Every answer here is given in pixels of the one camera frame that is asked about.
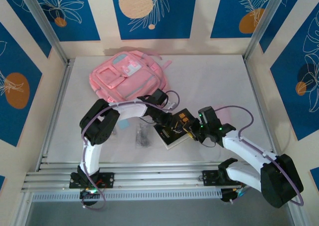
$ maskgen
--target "white table surface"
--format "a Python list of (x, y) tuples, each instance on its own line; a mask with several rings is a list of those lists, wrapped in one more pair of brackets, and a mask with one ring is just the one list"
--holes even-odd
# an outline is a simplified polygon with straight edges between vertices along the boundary
[[(83, 143), (79, 122), (98, 99), (89, 84), (89, 74), (108, 58), (76, 58), (49, 145), (47, 162), (80, 162)], [(198, 117), (197, 111), (209, 105), (215, 109), (226, 105), (243, 106), (255, 117), (254, 124), (243, 135), (262, 148), (271, 149), (241, 55), (174, 55), (163, 56), (163, 61), (158, 62), (163, 65), (166, 60), (172, 60), (165, 70), (170, 88), (181, 98), (175, 112), (187, 108)], [(250, 116), (240, 109), (224, 110), (217, 115), (222, 123), (231, 123), (237, 129), (250, 122)], [(153, 128), (149, 134), (151, 145), (147, 148), (138, 146), (136, 131), (140, 122), (139, 118), (132, 118), (128, 128), (120, 129), (117, 125), (116, 135), (104, 143), (100, 162), (222, 162), (230, 157), (239, 158), (218, 145), (207, 148), (192, 139), (167, 150)]]

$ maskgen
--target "black cable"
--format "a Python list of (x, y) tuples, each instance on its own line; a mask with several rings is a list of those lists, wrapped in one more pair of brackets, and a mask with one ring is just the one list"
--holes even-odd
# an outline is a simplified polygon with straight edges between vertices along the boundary
[(205, 146), (205, 147), (208, 147), (208, 148), (214, 148), (215, 146), (216, 146), (216, 143), (215, 143), (215, 145), (214, 146), (208, 146), (208, 145), (205, 145), (205, 144), (203, 144), (203, 143), (201, 143), (203, 146)]
[(143, 119), (142, 117), (139, 117), (141, 120), (143, 120), (144, 122), (148, 123), (148, 124), (155, 124), (155, 122), (148, 122), (145, 119)]

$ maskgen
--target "pink backpack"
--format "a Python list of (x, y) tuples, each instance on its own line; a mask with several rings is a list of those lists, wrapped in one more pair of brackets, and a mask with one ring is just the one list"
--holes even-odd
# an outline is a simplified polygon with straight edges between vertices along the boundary
[[(171, 61), (166, 62), (163, 69), (169, 64)], [(93, 70), (90, 84), (98, 97), (108, 102), (133, 100), (152, 95), (158, 88), (164, 92), (169, 90), (163, 69), (145, 53), (122, 51)]]

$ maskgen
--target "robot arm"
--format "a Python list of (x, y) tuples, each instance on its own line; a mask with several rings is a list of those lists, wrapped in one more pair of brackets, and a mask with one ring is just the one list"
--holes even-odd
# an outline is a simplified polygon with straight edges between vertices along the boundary
[[(98, 178), (102, 144), (110, 137), (116, 122), (132, 117), (149, 115), (158, 124), (172, 129), (185, 130), (196, 141), (202, 143), (206, 138), (210, 138), (212, 142), (218, 143), (221, 147), (236, 153), (249, 165), (237, 162), (236, 159), (228, 159), (220, 164), (219, 177), (223, 181), (238, 181), (257, 189), (274, 207), (281, 207), (296, 196), (296, 192), (272, 161), (276, 161), (281, 165), (293, 180), (299, 192), (303, 191), (303, 185), (290, 157), (287, 155), (277, 156), (274, 153), (267, 152), (248, 139), (239, 136), (238, 131), (233, 126), (221, 124), (212, 107), (205, 107), (198, 111), (201, 122), (192, 116), (184, 123), (185, 121), (176, 119), (176, 116), (171, 113), (146, 104), (139, 104), (139, 101), (144, 101), (153, 105), (162, 105), (166, 98), (166, 94), (157, 90), (148, 98), (140, 97), (136, 99), (136, 104), (126, 104), (124, 102), (119, 103), (122, 106), (118, 106), (117, 103), (108, 104), (103, 99), (100, 99), (92, 106), (81, 120), (80, 127), (82, 131), (101, 110), (114, 106), (113, 109), (107, 110), (101, 115), (101, 117), (104, 117), (102, 120), (97, 118), (84, 134), (88, 140), (88, 145), (84, 144), (85, 166), (92, 180), (96, 181)], [(86, 174), (84, 174), (83, 162), (78, 167), (78, 173), (72, 173), (71, 178), (73, 180), (81, 180), (82, 184), (90, 186), (90, 182)]]

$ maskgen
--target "beige circle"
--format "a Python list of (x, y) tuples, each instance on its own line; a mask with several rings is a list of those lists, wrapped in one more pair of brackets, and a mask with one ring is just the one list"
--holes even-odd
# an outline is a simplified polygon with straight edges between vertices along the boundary
[(122, 13), (132, 19), (142, 18), (153, 9), (152, 0), (119, 0), (119, 5)]

